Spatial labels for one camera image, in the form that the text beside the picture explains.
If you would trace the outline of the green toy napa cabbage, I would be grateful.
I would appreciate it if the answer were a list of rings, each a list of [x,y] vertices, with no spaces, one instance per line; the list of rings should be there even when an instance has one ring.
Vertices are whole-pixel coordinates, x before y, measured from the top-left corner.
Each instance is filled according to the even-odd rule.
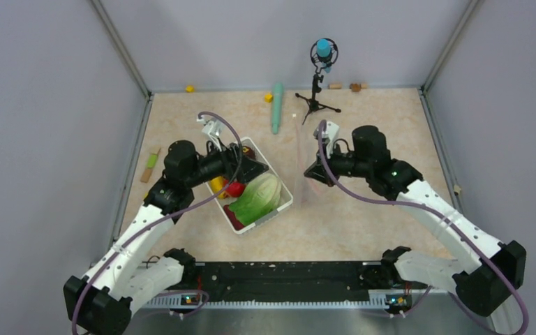
[[[266,172],[249,182],[244,193],[228,205],[229,209],[242,224],[250,225],[278,207],[281,189],[281,180]]]

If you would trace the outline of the red toy apple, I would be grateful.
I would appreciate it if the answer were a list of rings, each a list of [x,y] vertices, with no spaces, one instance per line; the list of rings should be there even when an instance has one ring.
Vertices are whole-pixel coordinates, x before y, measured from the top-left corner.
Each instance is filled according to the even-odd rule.
[[[225,193],[231,198],[239,198],[245,191],[246,184],[238,181],[232,182],[225,190]]]

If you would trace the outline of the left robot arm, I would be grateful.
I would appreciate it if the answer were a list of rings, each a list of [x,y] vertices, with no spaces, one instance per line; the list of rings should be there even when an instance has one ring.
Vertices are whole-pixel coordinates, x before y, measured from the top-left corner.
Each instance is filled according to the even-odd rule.
[[[245,145],[221,144],[199,154],[188,140],[172,143],[160,179],[149,189],[133,222],[110,250],[81,277],[64,284],[71,331],[123,334],[133,315],[165,289],[188,288],[195,282],[195,258],[178,248],[169,250],[150,268],[137,269],[154,244],[188,211],[216,199],[194,202],[193,189],[217,177],[248,183],[270,170],[259,151]]]

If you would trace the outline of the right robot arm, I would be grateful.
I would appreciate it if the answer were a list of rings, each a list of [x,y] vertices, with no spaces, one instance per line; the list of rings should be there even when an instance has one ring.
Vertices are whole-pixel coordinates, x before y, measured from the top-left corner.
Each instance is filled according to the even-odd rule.
[[[398,247],[383,256],[383,282],[399,288],[406,281],[424,283],[454,295],[469,311],[488,317],[508,299],[528,309],[518,290],[523,283],[526,250],[517,241],[504,243],[444,201],[411,164],[393,158],[385,135],[375,126],[352,132],[353,148],[341,151],[339,127],[321,121],[314,131],[316,160],[305,176],[327,186],[341,177],[363,179],[377,195],[376,204],[402,208],[451,254],[446,260]]]

